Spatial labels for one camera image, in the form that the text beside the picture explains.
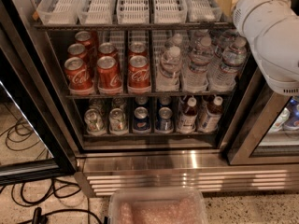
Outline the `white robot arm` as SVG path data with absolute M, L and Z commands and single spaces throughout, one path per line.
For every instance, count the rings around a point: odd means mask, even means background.
M 281 95 L 298 95 L 299 16 L 291 0 L 233 0 L 230 15 L 268 86 Z

